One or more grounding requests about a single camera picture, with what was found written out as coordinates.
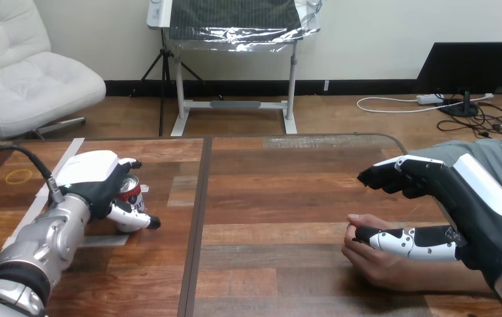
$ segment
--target soda can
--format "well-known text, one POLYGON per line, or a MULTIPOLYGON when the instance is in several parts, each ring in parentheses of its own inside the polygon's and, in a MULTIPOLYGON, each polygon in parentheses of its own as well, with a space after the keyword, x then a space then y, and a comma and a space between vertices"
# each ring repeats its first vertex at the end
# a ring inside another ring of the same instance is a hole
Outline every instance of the soda can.
MULTIPOLYGON (((140 187, 140 180, 138 179, 138 177, 127 174, 121 184, 121 190, 116 197, 126 203, 133 205, 139 213, 146 212, 146 206, 144 206, 142 189, 140 187)), ((133 232, 137 230, 137 228, 125 225, 123 223, 117 223, 117 229, 122 232, 133 232)))

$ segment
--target white wall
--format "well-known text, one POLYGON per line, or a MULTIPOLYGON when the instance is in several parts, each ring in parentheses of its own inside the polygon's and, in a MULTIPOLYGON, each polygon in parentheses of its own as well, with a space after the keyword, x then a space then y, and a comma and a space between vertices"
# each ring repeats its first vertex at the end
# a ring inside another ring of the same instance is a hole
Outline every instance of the white wall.
MULTIPOLYGON (((146 26, 149 0, 35 2, 53 52, 104 79, 140 79, 159 52, 159 32, 146 26)), ((415 79, 434 42, 477 41, 502 41, 502 1, 326 0, 321 32, 299 44, 297 76, 415 79)), ((288 56, 192 51, 183 60, 207 80, 287 79, 288 56)), ((157 67, 149 78, 160 77, 157 67)))

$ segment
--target white power cord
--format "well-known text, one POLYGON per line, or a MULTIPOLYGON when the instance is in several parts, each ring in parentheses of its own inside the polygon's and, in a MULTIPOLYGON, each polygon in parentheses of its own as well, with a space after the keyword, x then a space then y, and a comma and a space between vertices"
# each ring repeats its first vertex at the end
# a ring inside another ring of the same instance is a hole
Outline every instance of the white power cord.
MULTIPOLYGON (((488 93, 488 94, 485 94, 484 97, 477 98, 477 99, 471 99, 471 101, 480 101, 480 100, 490 99, 492 97, 494 97, 494 95, 488 93)), ((393 99, 393 98, 384 98, 384 97, 367 97, 367 98, 362 98, 362 99, 358 100, 358 102, 356 102, 356 106, 358 106, 358 108, 360 108, 360 109, 362 109, 364 111, 375 112, 375 113, 378 113, 378 114, 411 114, 411 113, 414 113, 414 112, 423 112, 423 111, 429 111, 429 110, 436 110, 436 109, 439 109, 439 108, 445 108, 445 107, 457 106, 458 104, 463 104, 463 102, 457 102, 455 104, 445 104, 443 106, 424 108, 424 109, 418 109, 418 110, 372 110, 372 109, 362 108, 362 106, 360 106, 360 102, 362 102, 364 100, 370 100, 370 99, 391 100, 391 101, 398 101, 398 102, 417 102, 417 99, 415 99, 415 100, 403 100, 403 99, 393 99)))

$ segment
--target silver robotic arm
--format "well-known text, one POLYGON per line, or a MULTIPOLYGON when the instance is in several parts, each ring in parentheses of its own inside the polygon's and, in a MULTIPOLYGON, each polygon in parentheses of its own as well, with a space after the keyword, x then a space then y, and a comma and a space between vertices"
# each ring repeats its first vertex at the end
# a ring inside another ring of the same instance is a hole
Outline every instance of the silver robotic arm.
POLYGON ((483 273, 502 300, 502 187, 470 155, 448 167, 439 160, 405 155, 378 163, 358 179, 407 198, 432 195, 450 226, 380 230, 359 227, 356 241, 418 260, 461 260, 483 273))
POLYGON ((82 243, 90 221, 109 219, 139 229, 157 229, 157 217, 115 198, 122 180, 141 163, 111 151, 77 155, 50 177, 50 208, 23 227, 0 253, 0 316, 45 316, 53 288, 82 243))

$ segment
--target wooden table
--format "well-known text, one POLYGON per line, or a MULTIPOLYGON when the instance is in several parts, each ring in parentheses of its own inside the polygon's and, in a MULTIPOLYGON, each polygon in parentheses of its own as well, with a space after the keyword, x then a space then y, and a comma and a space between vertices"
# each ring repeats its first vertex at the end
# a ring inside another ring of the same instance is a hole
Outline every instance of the wooden table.
MULTIPOLYGON (((53 168, 70 141, 27 142, 53 168)), ((48 305, 59 316, 502 316, 495 299, 402 294, 368 285, 340 252, 348 213, 401 227, 444 221, 428 197, 408 200, 355 178, 403 153, 384 135, 85 141, 144 162, 158 231, 123 246, 81 248, 48 305)), ((41 175, 25 156, 0 156, 0 249, 41 175), (6 175, 33 171, 21 185, 6 175)), ((117 234, 89 225, 87 236, 117 234)))

